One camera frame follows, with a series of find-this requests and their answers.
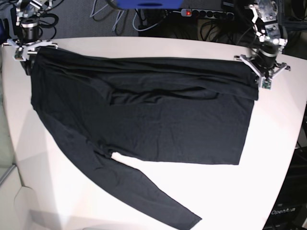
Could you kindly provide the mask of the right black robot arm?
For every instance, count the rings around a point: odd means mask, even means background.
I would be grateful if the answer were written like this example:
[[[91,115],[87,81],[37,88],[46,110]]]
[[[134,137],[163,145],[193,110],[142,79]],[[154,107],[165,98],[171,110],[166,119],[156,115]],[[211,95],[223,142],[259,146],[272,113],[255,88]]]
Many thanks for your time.
[[[26,75],[31,75],[35,56],[40,48],[50,47],[57,49],[58,44],[52,39],[42,40],[43,29],[55,28],[59,18],[48,13],[53,9],[52,0],[19,0],[15,7],[16,39],[8,38],[4,46],[14,48],[13,59],[20,62]]]

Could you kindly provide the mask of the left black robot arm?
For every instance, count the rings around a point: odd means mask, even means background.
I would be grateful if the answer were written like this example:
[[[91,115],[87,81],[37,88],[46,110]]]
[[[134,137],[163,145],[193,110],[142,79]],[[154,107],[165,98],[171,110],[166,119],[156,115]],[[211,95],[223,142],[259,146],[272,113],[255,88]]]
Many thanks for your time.
[[[277,62],[278,54],[282,53],[288,43],[285,27],[278,24],[277,4],[273,0],[252,0],[248,8],[252,11],[252,29],[260,45],[251,49],[251,56],[235,56],[235,60],[242,61],[256,74],[259,88],[271,89],[272,80],[282,71],[291,67]]]

